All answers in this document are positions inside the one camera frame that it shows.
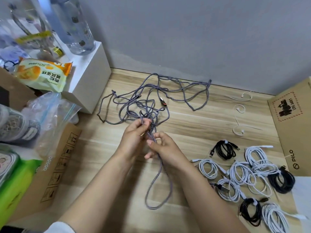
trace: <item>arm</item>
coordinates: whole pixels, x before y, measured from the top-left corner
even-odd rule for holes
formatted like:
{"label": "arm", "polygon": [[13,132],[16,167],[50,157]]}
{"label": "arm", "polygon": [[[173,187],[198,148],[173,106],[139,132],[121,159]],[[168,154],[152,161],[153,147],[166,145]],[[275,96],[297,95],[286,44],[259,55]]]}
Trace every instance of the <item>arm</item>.
{"label": "arm", "polygon": [[116,152],[61,216],[60,222],[67,223],[76,233],[101,231],[127,173],[146,142],[141,134],[149,125],[149,119],[144,119],[143,125],[138,119],[126,128]]}
{"label": "arm", "polygon": [[[161,138],[162,144],[151,140],[148,140],[147,144],[153,151],[158,152],[163,160],[176,168],[189,207],[201,232],[248,233],[247,228],[216,194],[206,178],[189,162],[173,139],[163,132],[154,133],[154,136]],[[155,152],[146,154],[145,158],[152,157]]]}

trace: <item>hand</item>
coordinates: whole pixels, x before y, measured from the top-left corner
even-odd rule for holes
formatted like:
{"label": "hand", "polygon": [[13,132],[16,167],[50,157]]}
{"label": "hand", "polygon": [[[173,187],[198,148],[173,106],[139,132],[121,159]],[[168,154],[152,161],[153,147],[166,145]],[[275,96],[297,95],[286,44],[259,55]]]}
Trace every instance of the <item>hand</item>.
{"label": "hand", "polygon": [[189,163],[189,160],[168,134],[164,132],[157,132],[153,135],[156,139],[161,138],[162,144],[157,144],[149,138],[149,140],[147,140],[147,144],[152,151],[145,155],[145,159],[152,158],[156,155],[156,153],[159,153],[161,158],[166,163],[175,168],[179,168],[183,164]]}
{"label": "hand", "polygon": [[141,153],[146,143],[146,136],[143,134],[151,124],[150,119],[143,118],[143,121],[144,124],[142,124],[141,119],[137,119],[125,129],[116,153],[125,155],[128,158],[138,156]]}

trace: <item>white sleeve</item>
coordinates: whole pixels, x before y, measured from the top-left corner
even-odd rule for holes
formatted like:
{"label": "white sleeve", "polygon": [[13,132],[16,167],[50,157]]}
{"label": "white sleeve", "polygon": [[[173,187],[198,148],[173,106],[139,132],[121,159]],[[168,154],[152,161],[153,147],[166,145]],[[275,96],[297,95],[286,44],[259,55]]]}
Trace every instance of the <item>white sleeve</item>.
{"label": "white sleeve", "polygon": [[64,222],[55,222],[44,233],[75,233],[75,231]]}

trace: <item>forearm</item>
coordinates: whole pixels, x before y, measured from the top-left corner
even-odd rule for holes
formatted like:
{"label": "forearm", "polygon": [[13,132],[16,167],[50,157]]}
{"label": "forearm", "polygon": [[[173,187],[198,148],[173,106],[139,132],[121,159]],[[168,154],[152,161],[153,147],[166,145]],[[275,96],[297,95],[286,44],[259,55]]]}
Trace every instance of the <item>forearm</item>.
{"label": "forearm", "polygon": [[249,232],[191,163],[184,164],[178,176],[201,232]]}
{"label": "forearm", "polygon": [[133,160],[126,159],[117,151],[99,170],[60,221],[70,225],[76,233],[99,232],[132,163]]}

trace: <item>red dashed border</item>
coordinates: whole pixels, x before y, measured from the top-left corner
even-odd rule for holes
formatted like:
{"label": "red dashed border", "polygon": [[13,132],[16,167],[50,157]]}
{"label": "red dashed border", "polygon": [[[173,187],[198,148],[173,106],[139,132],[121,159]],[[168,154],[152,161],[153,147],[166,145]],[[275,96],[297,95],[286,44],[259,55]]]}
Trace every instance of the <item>red dashed border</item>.
{"label": "red dashed border", "polygon": [[[295,99],[295,101],[296,101],[296,104],[298,105],[298,109],[300,110],[300,113],[299,113],[299,114],[295,114],[295,115],[293,115],[293,116],[290,116],[290,117],[287,117],[287,118],[284,118],[284,119],[280,120],[279,113],[277,112],[276,107],[275,107],[275,102],[276,102],[276,101],[280,101],[281,98],[283,98],[283,97],[285,97],[285,96],[288,96],[289,94],[293,94],[293,97],[294,97],[294,99]],[[302,112],[302,110],[301,110],[301,107],[300,107],[300,105],[299,105],[299,103],[298,103],[298,101],[297,101],[297,97],[296,97],[296,95],[295,95],[294,92],[289,92],[289,93],[287,93],[287,94],[285,94],[285,95],[279,97],[277,100],[273,101],[272,104],[273,104],[274,111],[275,111],[275,113],[276,113],[276,115],[277,115],[277,119],[278,119],[279,122],[282,122],[282,121],[285,121],[285,120],[288,120],[288,119],[291,119],[291,118],[293,118],[293,117],[296,117],[296,116],[298,116],[298,115],[303,114],[303,112]]]}

